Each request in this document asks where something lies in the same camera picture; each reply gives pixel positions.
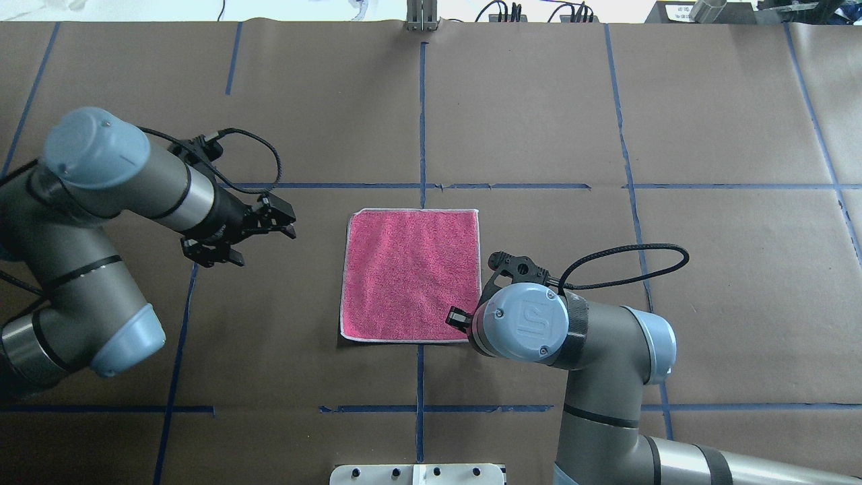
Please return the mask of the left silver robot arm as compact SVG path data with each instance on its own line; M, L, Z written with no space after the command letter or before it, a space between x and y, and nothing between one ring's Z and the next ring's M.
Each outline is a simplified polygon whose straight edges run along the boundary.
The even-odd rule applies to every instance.
M180 236L201 267L243 266L235 245L257 234L296 238L278 182L242 188L216 167L228 135L179 140L86 106L62 117L42 153L2 180L2 258L24 262L38 300L2 325L2 403L89 368L111 378L163 348L163 326L104 225L123 212Z

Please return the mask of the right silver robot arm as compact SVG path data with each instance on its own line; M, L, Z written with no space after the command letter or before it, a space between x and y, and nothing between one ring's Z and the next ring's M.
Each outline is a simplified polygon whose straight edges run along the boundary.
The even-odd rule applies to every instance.
M541 284L494 290L447 325L477 352L568 374L554 484L859 484L860 478L640 432L644 388L664 383L676 335L662 317Z

